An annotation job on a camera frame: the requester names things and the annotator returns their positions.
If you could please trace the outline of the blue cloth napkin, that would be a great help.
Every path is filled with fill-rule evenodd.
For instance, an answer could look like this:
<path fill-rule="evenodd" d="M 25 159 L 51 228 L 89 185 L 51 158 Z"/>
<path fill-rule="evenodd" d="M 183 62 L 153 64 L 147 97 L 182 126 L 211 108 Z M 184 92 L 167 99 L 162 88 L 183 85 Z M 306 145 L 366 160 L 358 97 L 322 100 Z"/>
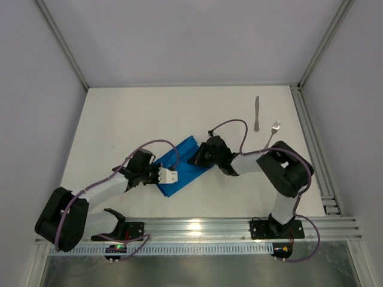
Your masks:
<path fill-rule="evenodd" d="M 173 184 L 157 184 L 157 187 L 165 197 L 174 195 L 177 191 L 184 188 L 186 185 L 197 179 L 200 175 L 207 172 L 212 166 L 199 167 L 195 164 L 190 164 L 187 161 L 192 158 L 198 151 L 199 145 L 194 136 L 189 136 L 176 146 L 180 160 L 176 171 L 178 180 Z"/>

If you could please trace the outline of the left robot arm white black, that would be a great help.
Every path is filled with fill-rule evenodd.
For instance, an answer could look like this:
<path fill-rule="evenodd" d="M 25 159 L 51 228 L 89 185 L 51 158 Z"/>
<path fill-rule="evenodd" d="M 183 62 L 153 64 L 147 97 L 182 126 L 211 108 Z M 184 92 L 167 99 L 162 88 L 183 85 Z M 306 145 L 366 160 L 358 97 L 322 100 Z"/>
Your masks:
<path fill-rule="evenodd" d="M 93 241 L 127 240 L 126 217 L 112 208 L 91 211 L 108 199 L 137 187 L 159 183 L 162 164 L 151 162 L 153 154 L 140 149 L 125 166 L 113 168 L 113 174 L 81 191 L 56 188 L 37 223 L 37 235 L 54 244 L 58 251 L 69 252 L 84 238 Z"/>

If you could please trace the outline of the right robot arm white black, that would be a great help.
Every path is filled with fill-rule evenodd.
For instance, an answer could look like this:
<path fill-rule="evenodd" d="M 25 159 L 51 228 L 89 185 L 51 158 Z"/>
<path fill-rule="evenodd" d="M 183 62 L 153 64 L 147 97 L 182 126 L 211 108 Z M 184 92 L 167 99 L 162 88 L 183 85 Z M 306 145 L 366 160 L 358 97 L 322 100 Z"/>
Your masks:
<path fill-rule="evenodd" d="M 302 194 L 314 175 L 312 165 L 283 141 L 244 154 L 231 152 L 220 136 L 213 136 L 202 143 L 187 162 L 205 168 L 217 166 L 227 176 L 259 172 L 266 175 L 277 191 L 266 226 L 266 234 L 273 238 L 290 234 Z"/>

